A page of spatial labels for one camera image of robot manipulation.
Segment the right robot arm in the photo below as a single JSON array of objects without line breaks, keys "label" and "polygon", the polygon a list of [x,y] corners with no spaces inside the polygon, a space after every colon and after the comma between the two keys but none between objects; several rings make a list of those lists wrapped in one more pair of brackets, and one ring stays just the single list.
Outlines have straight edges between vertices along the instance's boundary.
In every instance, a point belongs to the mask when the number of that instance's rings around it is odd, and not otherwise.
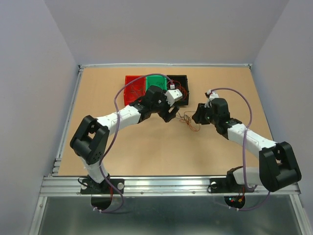
[{"label": "right robot arm", "polygon": [[223,98],[214,98],[200,103],[192,119],[195,123],[213,124],[217,133],[242,146],[259,160],[258,167],[239,166],[227,172],[225,185],[230,191],[241,186],[264,186],[275,192],[299,182],[302,174],[292,146],[286,142],[274,142],[248,129],[241,121],[231,118],[228,103]]}]

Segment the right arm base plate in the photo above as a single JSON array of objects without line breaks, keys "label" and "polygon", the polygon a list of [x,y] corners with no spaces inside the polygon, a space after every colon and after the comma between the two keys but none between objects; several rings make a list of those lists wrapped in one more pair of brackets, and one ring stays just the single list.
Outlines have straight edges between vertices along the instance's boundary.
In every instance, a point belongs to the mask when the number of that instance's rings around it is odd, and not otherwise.
[{"label": "right arm base plate", "polygon": [[246,191],[243,183],[237,183],[235,179],[227,177],[211,178],[207,187],[209,193],[239,193]]}]

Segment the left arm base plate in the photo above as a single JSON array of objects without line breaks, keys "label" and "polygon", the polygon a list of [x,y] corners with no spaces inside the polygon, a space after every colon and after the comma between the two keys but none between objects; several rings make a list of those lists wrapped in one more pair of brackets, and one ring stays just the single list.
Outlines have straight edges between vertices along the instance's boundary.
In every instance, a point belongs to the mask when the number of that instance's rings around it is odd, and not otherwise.
[{"label": "left arm base plate", "polygon": [[79,177],[77,181],[81,186],[80,193],[83,195],[113,193],[114,189],[112,188],[110,184],[116,187],[121,193],[124,192],[125,180],[122,178],[108,179],[109,183],[106,180],[104,180],[101,183],[97,183],[92,178],[87,176],[87,177]]}]

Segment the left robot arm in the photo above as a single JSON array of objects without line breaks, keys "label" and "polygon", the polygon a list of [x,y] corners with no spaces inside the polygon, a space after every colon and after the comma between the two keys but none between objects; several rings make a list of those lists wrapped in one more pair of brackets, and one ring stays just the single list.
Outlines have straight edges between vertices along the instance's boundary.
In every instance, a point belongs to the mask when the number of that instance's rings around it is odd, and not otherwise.
[{"label": "left robot arm", "polygon": [[158,114],[165,122],[169,122],[176,117],[179,107],[175,103],[181,99],[182,93],[178,89],[166,91],[150,86],[145,95],[115,113],[98,118],[90,115],[83,118],[70,141],[70,147],[82,160],[93,189],[103,193],[109,187],[109,173],[102,164],[108,152],[106,145],[109,136],[113,134],[112,141],[115,141],[118,131],[143,122],[151,114]]}]

